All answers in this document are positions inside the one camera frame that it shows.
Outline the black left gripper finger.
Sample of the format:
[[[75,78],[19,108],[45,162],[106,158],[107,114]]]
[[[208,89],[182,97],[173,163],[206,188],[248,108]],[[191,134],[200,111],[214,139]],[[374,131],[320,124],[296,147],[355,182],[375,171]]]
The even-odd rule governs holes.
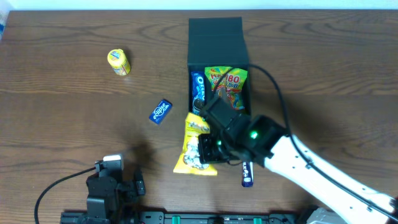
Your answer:
[[[132,182],[121,182],[116,189],[120,192],[130,192],[134,190],[134,184]]]
[[[146,187],[144,183],[144,178],[140,169],[134,171],[134,181],[136,184],[137,194],[143,196],[146,194]]]

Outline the yellow Hacks candy bag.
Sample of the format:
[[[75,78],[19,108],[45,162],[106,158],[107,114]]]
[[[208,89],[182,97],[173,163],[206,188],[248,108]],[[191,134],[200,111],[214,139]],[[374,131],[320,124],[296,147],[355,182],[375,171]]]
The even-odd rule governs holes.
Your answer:
[[[194,113],[187,114],[182,153],[173,173],[217,176],[218,171],[212,165],[200,162],[198,137],[209,132],[210,126],[202,117]]]

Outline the green Haribo gummy bag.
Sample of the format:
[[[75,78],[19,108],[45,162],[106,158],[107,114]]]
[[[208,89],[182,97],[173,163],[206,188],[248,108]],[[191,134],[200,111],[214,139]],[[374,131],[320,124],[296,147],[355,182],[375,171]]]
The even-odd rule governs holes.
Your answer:
[[[206,67],[205,76],[215,95],[229,103],[234,110],[245,109],[242,90],[248,77],[246,70],[225,66]]]

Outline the blue Oreo cookie pack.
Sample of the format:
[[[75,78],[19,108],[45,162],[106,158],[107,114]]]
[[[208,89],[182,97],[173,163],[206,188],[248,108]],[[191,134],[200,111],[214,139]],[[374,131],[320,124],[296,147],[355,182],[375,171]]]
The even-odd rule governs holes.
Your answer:
[[[205,74],[191,72],[192,77],[192,113],[199,115],[205,105]]]

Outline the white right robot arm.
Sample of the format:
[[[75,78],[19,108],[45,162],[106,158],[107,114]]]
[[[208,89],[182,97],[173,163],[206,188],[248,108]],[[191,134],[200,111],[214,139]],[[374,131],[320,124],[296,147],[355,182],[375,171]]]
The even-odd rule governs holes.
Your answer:
[[[340,171],[273,120],[247,115],[203,120],[211,128],[199,138],[207,162],[221,156],[256,163],[299,185],[346,223],[397,223],[396,200]]]

